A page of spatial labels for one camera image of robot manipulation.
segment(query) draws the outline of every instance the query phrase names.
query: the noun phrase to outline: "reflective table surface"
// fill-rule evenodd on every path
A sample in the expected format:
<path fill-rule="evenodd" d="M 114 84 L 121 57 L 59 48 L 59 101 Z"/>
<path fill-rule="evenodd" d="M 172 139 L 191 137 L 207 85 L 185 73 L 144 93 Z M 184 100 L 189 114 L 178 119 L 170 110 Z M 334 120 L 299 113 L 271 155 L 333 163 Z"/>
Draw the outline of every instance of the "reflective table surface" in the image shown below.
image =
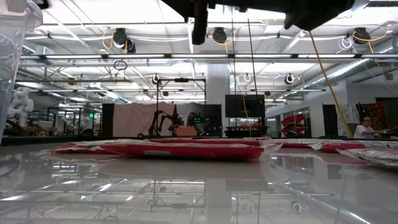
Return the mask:
<path fill-rule="evenodd" d="M 0 157 L 0 223 L 398 223 L 396 170 L 281 149 L 255 161 Z"/>

